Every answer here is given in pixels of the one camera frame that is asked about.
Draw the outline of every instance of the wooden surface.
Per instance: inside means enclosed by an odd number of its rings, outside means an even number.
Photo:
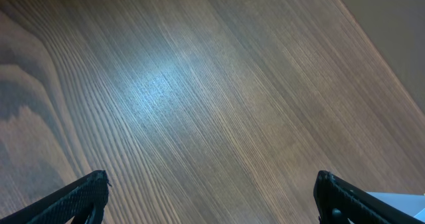
[[[340,0],[0,0],[0,217],[105,169],[105,223],[317,223],[424,193],[425,117]]]

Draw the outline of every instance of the textured black plastic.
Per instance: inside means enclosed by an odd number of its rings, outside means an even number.
[[[321,224],[348,223],[348,219],[354,223],[423,224],[328,171],[317,174],[313,194]]]
[[[40,201],[0,220],[9,223],[72,223],[99,224],[108,202],[108,177],[105,171],[91,174],[50,194]]]

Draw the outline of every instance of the wood grain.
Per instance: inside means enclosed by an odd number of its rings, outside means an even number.
[[[425,117],[340,0],[0,0],[0,217],[95,169],[105,223],[317,223],[423,193]]]

